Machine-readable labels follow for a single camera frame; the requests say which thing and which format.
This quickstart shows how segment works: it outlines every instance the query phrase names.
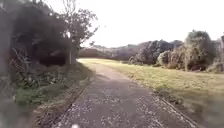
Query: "tree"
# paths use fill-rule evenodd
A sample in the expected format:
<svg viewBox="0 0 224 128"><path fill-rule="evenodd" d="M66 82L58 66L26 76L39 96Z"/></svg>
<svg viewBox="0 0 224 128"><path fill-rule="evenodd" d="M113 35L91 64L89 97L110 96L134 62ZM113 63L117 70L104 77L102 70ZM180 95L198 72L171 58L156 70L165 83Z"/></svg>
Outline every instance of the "tree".
<svg viewBox="0 0 224 128"><path fill-rule="evenodd" d="M173 44L173 49L178 48L178 47L184 45L184 43L182 41L180 41L180 40L174 40L174 41L172 41L170 43Z"/></svg>
<svg viewBox="0 0 224 128"><path fill-rule="evenodd" d="M207 32L192 31L186 38L186 70L205 70L215 58L215 48Z"/></svg>
<svg viewBox="0 0 224 128"><path fill-rule="evenodd" d="M72 55L77 57L80 49L80 44L84 43L98 30L97 27L92 26L92 21L97 20L97 16L86 9L77 9L76 0L63 0L64 13L63 17L67 22L67 31L70 33L69 39L72 43L72 50L70 51L70 58Z"/></svg>
<svg viewBox="0 0 224 128"><path fill-rule="evenodd" d="M167 67L171 59L171 51L165 51L158 57L158 63L164 67Z"/></svg>
<svg viewBox="0 0 224 128"><path fill-rule="evenodd" d="M0 0L0 75L8 73L7 65L13 23L18 9L24 2L25 0Z"/></svg>
<svg viewBox="0 0 224 128"><path fill-rule="evenodd" d="M140 50L136 57L139 62L144 64L155 64L160 53L172 49L173 44L164 40L153 41Z"/></svg>
<svg viewBox="0 0 224 128"><path fill-rule="evenodd" d="M95 41L92 41L91 43L89 43L90 46L94 46Z"/></svg>
<svg viewBox="0 0 224 128"><path fill-rule="evenodd" d="M30 64L63 65L70 43L67 23L43 2L28 2L18 11L12 38L13 65L28 72Z"/></svg>
<svg viewBox="0 0 224 128"><path fill-rule="evenodd" d="M174 49L171 52L167 67L171 69L184 69L185 54L186 54L186 47L184 45Z"/></svg>

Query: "dense vegetation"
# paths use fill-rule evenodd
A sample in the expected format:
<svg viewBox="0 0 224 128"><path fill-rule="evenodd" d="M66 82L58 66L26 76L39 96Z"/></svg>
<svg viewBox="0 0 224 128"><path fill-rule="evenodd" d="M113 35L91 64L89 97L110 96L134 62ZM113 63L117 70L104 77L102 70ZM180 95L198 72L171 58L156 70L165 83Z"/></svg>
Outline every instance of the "dense vegetation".
<svg viewBox="0 0 224 128"><path fill-rule="evenodd" d="M129 61L130 64L147 64L170 69L190 71L223 71L221 68L221 40L212 41L207 32L189 32L184 42L148 41L139 45L127 45L118 48L94 46L101 56L91 55L86 50L85 57L100 57Z"/></svg>
<svg viewBox="0 0 224 128"><path fill-rule="evenodd" d="M42 0L0 0L0 73L9 72L9 84L2 86L21 108L46 105L71 88L77 89L74 95L84 89L79 81L89 70L76 58L80 45L97 31L92 27L97 17L76 8L75 0L62 1L64 12L57 13Z"/></svg>

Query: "sky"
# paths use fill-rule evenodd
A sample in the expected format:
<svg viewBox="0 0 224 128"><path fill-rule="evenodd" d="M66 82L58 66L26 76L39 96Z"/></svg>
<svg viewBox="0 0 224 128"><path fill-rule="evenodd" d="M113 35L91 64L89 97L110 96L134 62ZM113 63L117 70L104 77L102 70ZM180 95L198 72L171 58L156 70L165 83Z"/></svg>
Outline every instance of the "sky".
<svg viewBox="0 0 224 128"><path fill-rule="evenodd" d="M97 45L117 47L150 40L185 40L194 30L212 39L224 32L223 0L78 0L78 7L93 11L99 30ZM56 11L61 0L49 0Z"/></svg>

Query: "paved path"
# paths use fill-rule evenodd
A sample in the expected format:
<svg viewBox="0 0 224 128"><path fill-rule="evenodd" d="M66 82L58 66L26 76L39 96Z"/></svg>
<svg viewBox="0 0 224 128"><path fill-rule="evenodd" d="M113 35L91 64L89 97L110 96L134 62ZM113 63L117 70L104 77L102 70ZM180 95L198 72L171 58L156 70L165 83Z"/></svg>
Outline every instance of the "paved path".
<svg viewBox="0 0 224 128"><path fill-rule="evenodd" d="M61 117L56 128L196 128L172 107L106 66Z"/></svg>

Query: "foliage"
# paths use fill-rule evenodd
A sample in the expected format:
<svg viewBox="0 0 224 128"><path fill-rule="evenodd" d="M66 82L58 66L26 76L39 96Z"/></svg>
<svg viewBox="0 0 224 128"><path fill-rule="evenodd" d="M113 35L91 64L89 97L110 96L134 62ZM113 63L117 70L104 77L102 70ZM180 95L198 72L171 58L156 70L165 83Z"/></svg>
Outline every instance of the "foliage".
<svg viewBox="0 0 224 128"><path fill-rule="evenodd" d="M16 103L30 106L49 102L90 74L90 70L80 63L69 68L51 67L44 70L30 73L28 79L27 76L18 75L20 79L12 81L16 88Z"/></svg>
<svg viewBox="0 0 224 128"><path fill-rule="evenodd" d="M182 42L180 40L174 40L174 41L169 42L169 43L173 44L174 49L184 45L184 42Z"/></svg>
<svg viewBox="0 0 224 128"><path fill-rule="evenodd" d="M172 49L173 45L166 41L153 41L148 46L141 49L136 55L136 58L137 61L144 64L155 64L160 53Z"/></svg>
<svg viewBox="0 0 224 128"><path fill-rule="evenodd" d="M165 51L158 57L158 63L163 67L167 67L171 59L171 51Z"/></svg>
<svg viewBox="0 0 224 128"><path fill-rule="evenodd" d="M185 69L205 70L215 58L214 45L207 32L192 31L186 38Z"/></svg>
<svg viewBox="0 0 224 128"><path fill-rule="evenodd" d="M12 36L11 57L17 62L14 67L28 72L30 64L37 61L46 66L65 64L70 48L65 32L66 22L46 4L24 4L18 12Z"/></svg>
<svg viewBox="0 0 224 128"><path fill-rule="evenodd" d="M128 44L126 46L112 48L110 49L112 54L111 58L115 60L127 61L130 59L130 57L135 56L141 48L142 48L141 44L139 45Z"/></svg>
<svg viewBox="0 0 224 128"><path fill-rule="evenodd" d="M9 45L13 23L22 0L0 0L0 74L8 74Z"/></svg>
<svg viewBox="0 0 224 128"><path fill-rule="evenodd" d="M71 107L85 87L88 86L92 75L91 70L80 63L75 65L75 69L69 73L68 79L63 85L57 84L42 88L45 99L50 100L50 102L44 103L35 109L32 114L32 127L54 127L58 117Z"/></svg>
<svg viewBox="0 0 224 128"><path fill-rule="evenodd" d="M171 69L184 69L185 66L185 46L180 46L174 49L170 55L170 62L167 65Z"/></svg>
<svg viewBox="0 0 224 128"><path fill-rule="evenodd" d="M79 51L79 57L109 58L109 55L94 48L83 48Z"/></svg>
<svg viewBox="0 0 224 128"><path fill-rule="evenodd" d="M99 26L92 25L98 18L96 14L87 9L77 9L75 0L63 0L63 3L62 16L67 23L67 33L69 33L69 39L72 43L70 55L73 56L71 58L76 58L81 49L80 44L91 38L98 30Z"/></svg>

